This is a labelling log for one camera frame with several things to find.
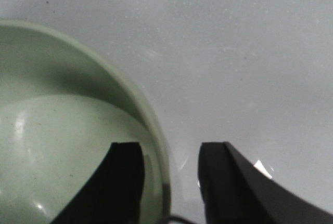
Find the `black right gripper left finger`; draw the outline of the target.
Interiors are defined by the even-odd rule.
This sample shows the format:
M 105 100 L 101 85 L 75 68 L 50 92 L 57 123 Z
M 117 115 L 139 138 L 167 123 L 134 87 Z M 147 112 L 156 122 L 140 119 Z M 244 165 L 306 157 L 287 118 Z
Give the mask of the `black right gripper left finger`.
M 86 184 L 53 223 L 139 223 L 145 165 L 137 142 L 112 143 Z

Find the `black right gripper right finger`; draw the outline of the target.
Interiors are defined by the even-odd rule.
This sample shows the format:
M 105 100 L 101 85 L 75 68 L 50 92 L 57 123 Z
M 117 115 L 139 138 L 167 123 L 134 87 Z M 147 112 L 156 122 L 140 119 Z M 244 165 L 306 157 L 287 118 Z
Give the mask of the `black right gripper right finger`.
M 204 142 L 198 179 L 207 223 L 332 223 L 332 214 L 268 179 L 229 142 Z

